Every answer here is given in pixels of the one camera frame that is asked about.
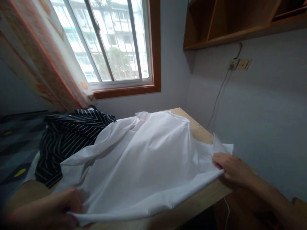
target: black striped shirt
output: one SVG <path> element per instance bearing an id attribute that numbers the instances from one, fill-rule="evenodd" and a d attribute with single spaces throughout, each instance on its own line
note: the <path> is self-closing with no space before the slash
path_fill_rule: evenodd
<path id="1" fill-rule="evenodd" d="M 40 145 L 40 158 L 35 170 L 38 181 L 51 188 L 62 178 L 60 163 L 88 145 L 93 145 L 98 134 L 115 116 L 97 110 L 75 110 L 73 114 L 49 114 L 48 127 Z"/>

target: orange curtain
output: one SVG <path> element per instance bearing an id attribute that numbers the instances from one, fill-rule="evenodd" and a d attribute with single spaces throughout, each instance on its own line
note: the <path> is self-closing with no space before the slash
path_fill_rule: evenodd
<path id="1" fill-rule="evenodd" d="M 60 111 L 95 102 L 49 0 L 2 0 L 0 10 L 1 59 L 31 90 Z"/>

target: wooden desk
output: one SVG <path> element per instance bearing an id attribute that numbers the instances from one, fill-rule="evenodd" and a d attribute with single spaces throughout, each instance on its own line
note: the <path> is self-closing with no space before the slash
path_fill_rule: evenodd
<path id="1" fill-rule="evenodd" d="M 189 119 L 191 132 L 195 139 L 208 144 L 213 143 L 213 136 L 181 108 L 172 109 L 172 113 Z M 20 187 L 6 206 L 9 209 L 13 209 L 27 204 L 51 194 L 56 186 L 47 189 L 37 181 L 28 181 Z M 215 180 L 172 210 L 167 210 L 145 219 L 98 223 L 92 225 L 90 229 L 175 229 L 231 192 L 231 189 L 224 186 L 219 180 Z"/>

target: electrical outlet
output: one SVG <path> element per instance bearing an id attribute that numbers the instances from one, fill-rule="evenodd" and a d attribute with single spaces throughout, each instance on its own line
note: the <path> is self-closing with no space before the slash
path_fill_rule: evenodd
<path id="1" fill-rule="evenodd" d="M 239 63 L 239 59 L 230 60 L 228 64 L 228 70 L 236 70 L 238 63 Z"/>
<path id="2" fill-rule="evenodd" d="M 247 70 L 251 62 L 252 59 L 241 59 L 237 66 L 237 70 Z"/>

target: electrical cord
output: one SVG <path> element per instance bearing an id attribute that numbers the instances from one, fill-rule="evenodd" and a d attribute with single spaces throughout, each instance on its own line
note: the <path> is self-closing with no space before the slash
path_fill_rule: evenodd
<path id="1" fill-rule="evenodd" d="M 242 50 L 242 48 L 243 48 L 243 44 L 242 44 L 241 42 L 238 42 L 238 44 L 240 45 L 239 52 L 238 52 L 237 56 L 236 56 L 234 59 L 237 59 L 237 58 L 240 56 L 241 50 Z M 214 103 L 214 107 L 213 107 L 213 112 L 212 112 L 212 115 L 211 115 L 211 117 L 210 117 L 210 119 L 209 119 L 209 123 L 207 124 L 206 129 L 209 128 L 209 126 L 210 126 L 210 124 L 211 124 L 211 120 L 212 120 L 212 118 L 214 117 L 216 104 L 217 104 L 218 98 L 219 98 L 219 96 L 220 96 L 220 93 L 221 93 L 221 91 L 222 91 L 223 85 L 224 85 L 224 83 L 225 83 L 225 81 L 226 81 L 226 79 L 227 79 L 227 75 L 228 75 L 228 73 L 229 73 L 230 70 L 231 70 L 231 72 L 233 71 L 234 67 L 235 67 L 234 65 L 231 65 L 230 68 L 228 69 L 226 75 L 225 75 L 225 78 L 224 78 L 224 80 L 223 80 L 223 82 L 222 82 L 222 84 L 221 84 L 220 90 L 219 90 L 219 92 L 218 92 L 218 94 L 217 94 L 217 97 L 216 97 L 216 99 L 215 99 L 215 103 Z"/>
<path id="2" fill-rule="evenodd" d="M 240 45 L 240 49 L 239 49 L 238 55 L 234 59 L 237 59 L 240 56 L 241 50 L 243 48 L 242 42 L 238 42 L 238 44 Z"/>
<path id="3" fill-rule="evenodd" d="M 229 208 L 228 203 L 227 203 L 227 201 L 226 201 L 225 198 L 224 198 L 224 200 L 225 200 L 226 205 L 227 205 L 227 208 L 228 208 L 228 214 L 227 214 L 226 223 L 225 223 L 225 228 L 224 228 L 224 230 L 226 230 L 226 229 L 227 229 L 227 224 L 228 224 L 229 215 L 230 215 L 230 208 Z"/>
<path id="4" fill-rule="evenodd" d="M 212 118 L 213 118 L 213 116 L 214 116 L 215 107 L 216 107 L 216 104 L 217 104 L 217 100 L 218 100 L 218 97 L 220 96 L 220 93 L 221 93 L 222 88 L 223 88 L 223 85 L 224 85 L 224 83 L 225 83 L 225 81 L 226 81 L 226 79 L 227 79 L 227 75 L 228 75 L 229 71 L 230 71 L 230 69 L 227 71 L 227 73 L 226 73 L 226 75 L 225 75 L 225 78 L 224 78 L 224 80 L 223 80 L 223 83 L 221 84 L 220 90 L 219 90 L 219 92 L 218 92 L 218 94 L 217 94 L 217 97 L 216 97 L 216 99 L 215 99 L 215 103 L 214 103 L 214 107 L 213 107 L 213 112 L 212 112 L 212 115 L 211 115 L 211 117 L 210 117 L 210 119 L 209 119 L 209 123 L 207 124 L 206 129 L 209 128 L 210 123 L 211 123 L 211 120 L 212 120 Z"/>

